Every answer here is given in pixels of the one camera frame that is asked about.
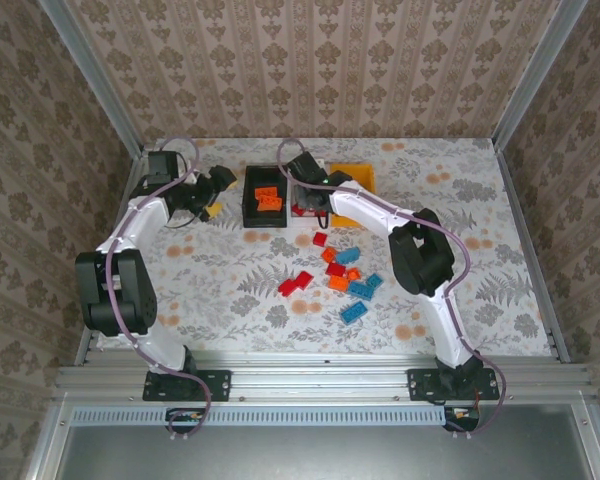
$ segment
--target orange lego brick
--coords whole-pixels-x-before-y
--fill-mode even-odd
[[[336,277],[335,275],[331,275],[328,287],[341,292],[346,292],[349,288],[349,280],[344,277]]]
[[[324,249],[324,252],[322,252],[322,258],[324,258],[325,262],[331,263],[335,260],[337,253],[335,248],[327,247]]]
[[[258,201],[259,212],[279,212],[282,209],[282,199],[280,197],[270,197],[269,195],[262,195],[260,196]]]
[[[260,187],[254,190],[254,194],[256,200],[260,200],[260,197],[277,197],[278,196],[278,187]]]
[[[358,270],[357,268],[350,268],[349,270],[347,270],[347,278],[351,281],[360,280],[360,278],[362,278],[362,276],[360,275],[360,270]]]

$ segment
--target table surface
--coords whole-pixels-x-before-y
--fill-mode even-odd
[[[207,224],[163,228],[145,262],[158,297],[158,318],[193,350],[434,353],[420,300],[404,291],[391,270],[386,238],[362,228],[330,228],[328,245],[357,246],[354,264],[363,278],[378,273],[385,283],[360,320],[344,325],[339,312],[357,299],[327,287],[322,249],[314,228],[244,229],[245,166],[275,162],[278,139],[199,142],[201,170],[221,164],[238,186],[221,194],[224,208]],[[376,193],[412,210],[427,207],[458,234],[471,253],[469,277],[457,288],[468,336],[483,353],[550,355],[527,265],[496,155],[488,139],[306,139],[306,148],[327,163],[370,163]],[[187,142],[169,149],[193,158]],[[285,147],[291,160],[297,148]],[[187,220],[177,213],[169,226]],[[454,271],[464,260],[458,248]],[[277,293],[302,270],[314,275],[305,291]],[[119,347],[101,338],[103,348]]]

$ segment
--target mounting bracket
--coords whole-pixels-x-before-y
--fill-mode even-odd
[[[228,402],[231,370],[198,370],[195,374],[211,390],[211,401]],[[147,372],[142,399],[145,402],[204,402],[200,385],[188,378]]]
[[[441,404],[451,400],[475,401],[498,400],[500,391],[496,374],[491,368],[481,368],[455,390],[444,387],[441,371],[437,368],[414,368],[407,370],[407,385],[411,401]]]

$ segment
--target gray floor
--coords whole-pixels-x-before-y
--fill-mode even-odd
[[[589,479],[568,407],[507,407],[471,440],[440,427],[73,428],[59,478]]]

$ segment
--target yellow box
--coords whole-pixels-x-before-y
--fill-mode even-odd
[[[351,163],[332,163],[330,172],[333,173],[340,170],[369,190],[371,193],[376,193],[376,182],[373,176],[373,167],[369,164],[351,164]],[[354,222],[350,218],[341,217],[340,215],[331,215],[329,219],[331,227],[359,227],[358,222]]]

